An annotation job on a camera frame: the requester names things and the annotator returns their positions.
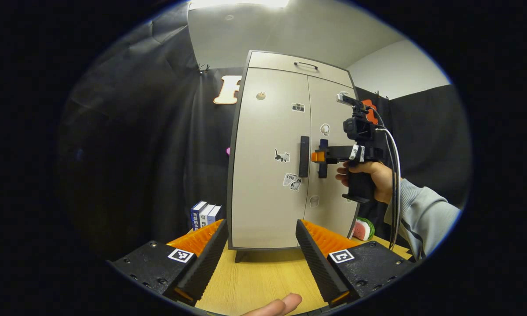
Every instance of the wall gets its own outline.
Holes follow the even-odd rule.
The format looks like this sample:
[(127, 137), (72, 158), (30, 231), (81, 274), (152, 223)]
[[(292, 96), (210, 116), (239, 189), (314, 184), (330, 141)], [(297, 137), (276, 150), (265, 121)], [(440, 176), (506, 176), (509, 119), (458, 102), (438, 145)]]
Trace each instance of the wall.
[(390, 99), (450, 84), (442, 70), (409, 40), (381, 48), (346, 69), (355, 86)]

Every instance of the sweatshirt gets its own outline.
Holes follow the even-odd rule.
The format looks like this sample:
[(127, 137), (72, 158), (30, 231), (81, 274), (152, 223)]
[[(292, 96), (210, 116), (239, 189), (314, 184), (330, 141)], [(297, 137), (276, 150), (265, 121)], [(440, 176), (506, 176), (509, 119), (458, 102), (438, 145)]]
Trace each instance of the sweatshirt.
[[(400, 181), (400, 228), (398, 233), (410, 244), (416, 260), (423, 259), (437, 248), (451, 230), (460, 210), (448, 201), (424, 187)], [(392, 201), (388, 204), (384, 222), (392, 224)]]

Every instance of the wooden table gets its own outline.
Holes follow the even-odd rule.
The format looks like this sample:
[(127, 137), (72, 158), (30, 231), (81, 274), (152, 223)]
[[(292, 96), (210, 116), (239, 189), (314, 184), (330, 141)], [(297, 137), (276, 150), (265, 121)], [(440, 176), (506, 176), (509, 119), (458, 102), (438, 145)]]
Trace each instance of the wooden table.
[[(388, 247), (386, 240), (376, 236), (372, 240)], [(396, 245), (394, 249), (404, 259), (411, 257), (406, 248)], [(250, 252), (239, 263), (234, 263), (235, 255), (236, 251), (229, 250), (226, 244), (203, 298), (195, 307), (209, 313), (239, 316), (284, 298), (290, 292), (300, 294), (303, 300), (288, 315), (327, 306), (302, 250)]]

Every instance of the cabinet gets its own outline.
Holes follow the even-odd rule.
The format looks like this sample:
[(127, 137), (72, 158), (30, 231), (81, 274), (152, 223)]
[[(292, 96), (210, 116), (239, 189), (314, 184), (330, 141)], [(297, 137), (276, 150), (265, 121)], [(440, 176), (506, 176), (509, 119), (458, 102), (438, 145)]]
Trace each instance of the cabinet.
[[(328, 177), (320, 179), (318, 164), (309, 160), (320, 139), (330, 146), (354, 143), (342, 128), (351, 108), (336, 102), (341, 91), (355, 97), (352, 86), (341, 68), (249, 53), (231, 139), (229, 248), (295, 248), (298, 219), (349, 236), (358, 204), (341, 196), (347, 188), (335, 180), (339, 165), (328, 165)], [(300, 152), (301, 136), (310, 138), (309, 152)], [(309, 164), (307, 178), (298, 177), (301, 154)]]

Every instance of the book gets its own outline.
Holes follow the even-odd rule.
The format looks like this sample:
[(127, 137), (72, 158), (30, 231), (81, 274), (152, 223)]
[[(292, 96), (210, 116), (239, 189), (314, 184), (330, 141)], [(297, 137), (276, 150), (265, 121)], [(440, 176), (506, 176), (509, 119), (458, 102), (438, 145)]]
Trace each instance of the book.
[(211, 210), (211, 212), (209, 213), (209, 218), (207, 218), (207, 224), (211, 225), (212, 223), (216, 222), (217, 220), (219, 220), (221, 218), (221, 212), (219, 212), (221, 210), (221, 207), (222, 206), (215, 206), (213, 207), (213, 210)]
[(209, 204), (207, 206), (205, 206), (205, 208), (199, 213), (199, 218), (200, 218), (200, 222), (201, 222), (201, 227), (205, 227), (208, 225), (208, 218), (209, 218), (209, 213), (211, 212), (211, 210), (213, 210), (213, 208), (215, 207), (215, 204)]
[(208, 205), (205, 201), (200, 201), (191, 208), (191, 228), (198, 230), (201, 228), (201, 222), (199, 221), (199, 212), (201, 212)]

